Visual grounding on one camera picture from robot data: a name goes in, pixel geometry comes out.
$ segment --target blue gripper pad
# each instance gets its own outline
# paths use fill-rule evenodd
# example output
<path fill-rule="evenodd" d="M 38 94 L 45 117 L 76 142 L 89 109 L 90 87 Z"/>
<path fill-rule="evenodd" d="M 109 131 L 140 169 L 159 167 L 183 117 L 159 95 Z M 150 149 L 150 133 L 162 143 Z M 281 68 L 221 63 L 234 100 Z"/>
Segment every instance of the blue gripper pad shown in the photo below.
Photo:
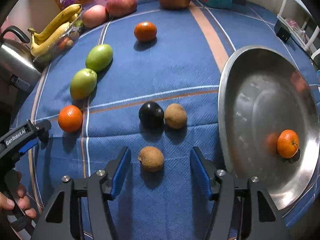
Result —
<path fill-rule="evenodd" d="M 38 143 L 38 138 L 34 138 L 31 141 L 28 141 L 24 146 L 22 146 L 19 150 L 20 154 L 24 154 L 29 149 L 31 149 L 33 146 L 35 146 Z"/>
<path fill-rule="evenodd" d="M 130 161 L 131 151 L 128 147 L 123 147 L 118 157 L 107 164 L 108 177 L 112 177 L 111 199 L 115 199 L 120 194 Z"/>
<path fill-rule="evenodd" d="M 196 176 L 196 180 L 198 185 L 201 188 L 201 194 L 208 196 L 209 198 L 212 196 L 212 190 L 210 185 L 210 177 L 208 172 L 214 176 L 215 167 L 212 162 L 206 160 L 202 155 L 200 149 L 198 147 L 193 147 L 190 151 L 190 164 L 192 170 Z M 207 172 L 206 168 L 210 168 L 212 165 L 212 170 Z"/>

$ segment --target white shelf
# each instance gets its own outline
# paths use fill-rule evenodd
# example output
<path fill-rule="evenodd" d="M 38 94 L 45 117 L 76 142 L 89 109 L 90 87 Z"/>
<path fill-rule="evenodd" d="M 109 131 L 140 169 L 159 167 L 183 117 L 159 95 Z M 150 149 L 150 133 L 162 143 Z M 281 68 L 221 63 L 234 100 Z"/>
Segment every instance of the white shelf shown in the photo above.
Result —
<path fill-rule="evenodd" d="M 307 7 L 303 4 L 301 0 L 295 0 L 295 1 L 311 16 L 311 13 L 309 12 Z"/>

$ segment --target mandarin orange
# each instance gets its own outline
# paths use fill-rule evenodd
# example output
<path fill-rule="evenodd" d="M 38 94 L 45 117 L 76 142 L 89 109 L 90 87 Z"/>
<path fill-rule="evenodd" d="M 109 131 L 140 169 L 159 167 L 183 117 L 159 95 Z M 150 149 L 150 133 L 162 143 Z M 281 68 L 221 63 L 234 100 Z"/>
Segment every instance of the mandarin orange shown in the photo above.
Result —
<path fill-rule="evenodd" d="M 134 36 L 140 42 L 152 41 L 157 35 L 157 28 L 151 22 L 141 22 L 134 28 Z"/>
<path fill-rule="evenodd" d="M 286 158 L 292 158 L 299 149 L 299 137 L 293 130 L 284 130 L 277 141 L 278 153 Z"/>
<path fill-rule="evenodd" d="M 58 115 L 58 124 L 65 132 L 74 132 L 82 125 L 82 112 L 76 106 L 65 106 Z"/>

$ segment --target bunch of bananas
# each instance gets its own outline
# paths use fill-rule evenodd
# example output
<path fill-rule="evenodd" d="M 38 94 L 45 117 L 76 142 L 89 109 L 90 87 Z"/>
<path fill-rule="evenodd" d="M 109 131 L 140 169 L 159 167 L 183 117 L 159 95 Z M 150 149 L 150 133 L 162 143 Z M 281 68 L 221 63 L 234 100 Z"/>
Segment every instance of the bunch of bananas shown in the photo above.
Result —
<path fill-rule="evenodd" d="M 61 11 L 41 33 L 36 33 L 33 28 L 28 31 L 31 34 L 31 54 L 34 57 L 44 54 L 50 46 L 69 28 L 81 11 L 80 4 L 72 4 Z"/>

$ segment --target striped fabric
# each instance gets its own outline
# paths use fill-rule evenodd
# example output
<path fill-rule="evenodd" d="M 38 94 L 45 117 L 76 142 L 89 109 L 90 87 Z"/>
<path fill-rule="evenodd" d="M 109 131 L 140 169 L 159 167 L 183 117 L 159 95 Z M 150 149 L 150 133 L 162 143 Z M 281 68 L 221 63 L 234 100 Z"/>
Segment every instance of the striped fabric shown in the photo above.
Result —
<path fill-rule="evenodd" d="M 152 47 L 138 44 L 135 25 L 151 21 L 158 29 Z M 103 168 L 122 146 L 130 147 L 132 163 L 120 196 L 110 202 L 120 239 L 202 239 L 212 203 L 200 195 L 189 166 L 189 151 L 198 146 L 206 158 L 223 168 L 218 134 L 217 99 L 220 73 L 228 57 L 246 45 L 261 44 L 277 50 L 294 65 L 320 102 L 319 80 L 305 54 L 288 41 L 282 43 L 273 26 L 276 16 L 256 4 L 234 5 L 231 10 L 206 8 L 197 0 L 182 11 L 161 10 L 157 2 L 140 4 L 127 17 L 113 20 L 83 34 L 74 47 L 42 73 L 34 91 L 17 102 L 12 128 L 31 119 L 52 122 L 50 140 L 23 156 L 17 170 L 39 213 L 63 175 L 88 177 Z M 84 68 L 86 55 L 108 43 L 114 51 L 108 71 L 98 74 L 97 89 L 82 101 L 72 102 L 69 82 Z M 182 104 L 188 125 L 180 131 L 149 133 L 140 126 L 140 106 L 153 100 L 165 109 Z M 83 110 L 78 133 L 64 133 L 57 116 L 64 106 Z M 146 174 L 137 160 L 144 146 L 164 153 L 162 173 Z M 318 195 L 319 161 L 300 200 L 284 213 L 287 226 L 299 219 Z M 86 239 L 92 239 L 86 200 L 83 200 Z M 230 237 L 236 236 L 236 227 Z"/>

